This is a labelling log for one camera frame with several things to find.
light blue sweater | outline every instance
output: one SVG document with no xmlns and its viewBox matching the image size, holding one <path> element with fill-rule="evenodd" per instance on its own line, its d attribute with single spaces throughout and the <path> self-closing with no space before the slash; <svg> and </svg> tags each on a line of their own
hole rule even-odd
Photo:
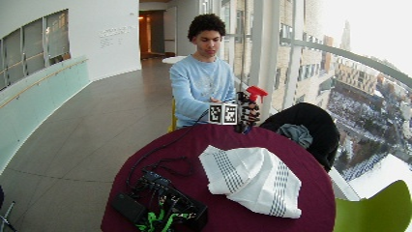
<svg viewBox="0 0 412 232">
<path fill-rule="evenodd" d="M 206 123 L 209 98 L 222 102 L 236 99 L 234 75 L 218 57 L 206 63 L 189 55 L 170 67 L 169 80 L 178 127 L 193 126 L 202 114 L 198 123 Z"/>
</svg>

hand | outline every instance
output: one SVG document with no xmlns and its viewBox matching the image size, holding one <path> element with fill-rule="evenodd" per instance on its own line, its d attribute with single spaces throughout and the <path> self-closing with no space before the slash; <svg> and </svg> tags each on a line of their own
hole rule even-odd
<svg viewBox="0 0 412 232">
<path fill-rule="evenodd" d="M 209 102 L 221 103 L 221 100 L 217 100 L 213 97 L 209 97 Z"/>
<path fill-rule="evenodd" d="M 248 101 L 242 104 L 242 120 L 248 122 L 250 126 L 258 122 L 258 105 L 254 101 Z"/>
</svg>

round table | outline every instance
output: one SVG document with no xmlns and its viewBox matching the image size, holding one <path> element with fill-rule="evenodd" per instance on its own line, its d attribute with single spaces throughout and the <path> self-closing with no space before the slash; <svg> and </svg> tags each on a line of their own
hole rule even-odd
<svg viewBox="0 0 412 232">
<path fill-rule="evenodd" d="M 296 177 L 301 181 L 298 191 L 297 208 L 301 210 L 300 218 L 273 217 L 253 213 L 237 202 L 226 199 L 225 195 L 209 193 L 206 174 L 198 159 L 198 155 L 206 146 L 221 150 L 236 148 L 262 147 L 266 148 L 284 162 Z M 113 209 L 110 202 L 114 196 L 130 190 L 125 181 L 137 160 L 153 149 L 158 149 L 136 166 L 130 176 L 130 183 L 141 177 L 141 168 L 160 159 L 184 160 L 170 161 L 169 168 L 180 173 L 192 175 L 184 177 L 173 175 L 164 169 L 156 172 L 168 178 L 173 186 L 206 205 L 208 222 L 202 231 L 313 231 L 328 232 L 334 224 L 334 195 L 329 176 L 320 167 L 313 156 L 293 141 L 270 132 L 254 127 L 248 134 L 236 133 L 233 126 L 196 125 L 189 128 L 166 133 L 141 148 L 126 160 L 116 176 L 110 189 L 105 212 L 101 221 L 101 231 L 137 231 L 132 223 Z M 185 226 L 176 231 L 190 231 Z"/>
</svg>

white striped cloth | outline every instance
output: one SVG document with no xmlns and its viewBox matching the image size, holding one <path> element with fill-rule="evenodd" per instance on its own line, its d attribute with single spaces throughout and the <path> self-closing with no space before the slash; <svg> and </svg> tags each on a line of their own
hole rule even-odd
<svg viewBox="0 0 412 232">
<path fill-rule="evenodd" d="M 278 157 L 265 148 L 222 151 L 208 146 L 200 155 L 212 194 L 226 194 L 252 212 L 300 218 L 301 182 Z"/>
</svg>

green chair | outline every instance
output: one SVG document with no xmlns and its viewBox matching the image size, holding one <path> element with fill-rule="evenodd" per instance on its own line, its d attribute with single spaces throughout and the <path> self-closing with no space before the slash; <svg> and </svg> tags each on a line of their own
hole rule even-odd
<svg viewBox="0 0 412 232">
<path fill-rule="evenodd" d="M 168 132 L 172 132 L 176 130 L 177 118 L 174 116 L 174 111 L 176 111 L 176 102 L 174 102 L 174 99 L 172 99 L 170 101 L 170 124 L 168 126 Z"/>
<path fill-rule="evenodd" d="M 398 180 L 370 198 L 348 201 L 336 198 L 333 232 L 402 232 L 412 218 L 408 186 Z"/>
</svg>

